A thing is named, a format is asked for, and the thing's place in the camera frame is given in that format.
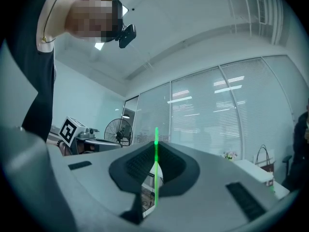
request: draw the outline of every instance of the chair armrest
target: chair armrest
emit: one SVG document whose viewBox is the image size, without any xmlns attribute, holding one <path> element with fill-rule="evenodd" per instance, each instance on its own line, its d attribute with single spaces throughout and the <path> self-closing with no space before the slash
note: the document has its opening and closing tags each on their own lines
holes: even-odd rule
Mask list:
<svg viewBox="0 0 309 232">
<path fill-rule="evenodd" d="M 289 162 L 289 160 L 290 160 L 291 158 L 292 158 L 292 156 L 291 156 L 291 155 L 286 156 L 285 158 L 283 158 L 282 162 L 283 162 L 283 163 L 288 163 L 288 162 Z"/>
</svg>

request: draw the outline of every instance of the person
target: person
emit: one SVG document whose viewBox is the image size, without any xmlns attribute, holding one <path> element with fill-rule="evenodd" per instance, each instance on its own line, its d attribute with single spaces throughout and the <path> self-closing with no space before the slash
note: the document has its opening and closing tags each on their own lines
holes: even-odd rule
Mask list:
<svg viewBox="0 0 309 232">
<path fill-rule="evenodd" d="M 294 128 L 293 150 L 291 170 L 282 183 L 290 191 L 302 188 L 309 178 L 309 99 L 307 111 L 298 118 Z"/>
<path fill-rule="evenodd" d="M 37 90 L 22 128 L 48 140 L 52 124 L 55 38 L 69 33 L 88 41 L 114 40 L 123 28 L 120 0 L 27 0 L 6 42 L 19 69 Z"/>
</svg>

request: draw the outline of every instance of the black fan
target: black fan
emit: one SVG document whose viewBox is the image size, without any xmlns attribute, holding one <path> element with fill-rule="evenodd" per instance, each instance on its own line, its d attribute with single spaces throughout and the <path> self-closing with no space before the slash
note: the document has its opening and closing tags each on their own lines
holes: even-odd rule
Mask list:
<svg viewBox="0 0 309 232">
<path fill-rule="evenodd" d="M 105 129 L 104 139 L 118 142 L 122 146 L 130 146 L 132 142 L 132 128 L 124 119 L 114 119 Z"/>
</svg>

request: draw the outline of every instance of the green line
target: green line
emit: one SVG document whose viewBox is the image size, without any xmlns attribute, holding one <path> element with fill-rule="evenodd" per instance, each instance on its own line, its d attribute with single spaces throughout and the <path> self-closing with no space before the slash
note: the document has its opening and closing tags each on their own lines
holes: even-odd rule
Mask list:
<svg viewBox="0 0 309 232">
<path fill-rule="evenodd" d="M 159 187 L 158 187 L 158 160 L 159 160 L 159 155 L 158 155 L 158 143 L 159 143 L 159 129 L 158 127 L 155 128 L 155 138 L 154 138 L 154 150 L 155 150 L 155 155 L 154 155 L 154 164 L 155 164 L 155 172 L 154 172 L 154 204 L 155 206 L 158 205 L 158 195 L 159 195 Z"/>
</svg>

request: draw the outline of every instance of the gold necklace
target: gold necklace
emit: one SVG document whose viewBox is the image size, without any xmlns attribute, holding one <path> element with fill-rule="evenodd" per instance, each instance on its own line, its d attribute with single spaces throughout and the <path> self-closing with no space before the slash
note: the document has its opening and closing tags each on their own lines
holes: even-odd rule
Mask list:
<svg viewBox="0 0 309 232">
<path fill-rule="evenodd" d="M 47 17 L 47 20 L 46 20 L 46 22 L 45 22 L 45 26 L 44 26 L 44 30 L 43 30 L 43 38 L 42 38 L 42 40 L 43 40 L 45 43 L 51 43 L 51 42 L 53 42 L 53 41 L 56 39 L 56 38 L 54 38 L 52 41 L 47 41 L 47 38 L 45 37 L 46 25 L 47 25 L 49 16 L 50 16 L 50 14 L 51 14 L 51 12 L 52 12 L 52 10 L 53 10 L 54 5 L 56 4 L 56 2 L 57 2 L 57 0 L 55 0 L 54 4 L 53 4 L 53 6 L 52 6 L 52 9 L 50 10 L 49 15 L 48 15 L 48 17 Z"/>
</svg>

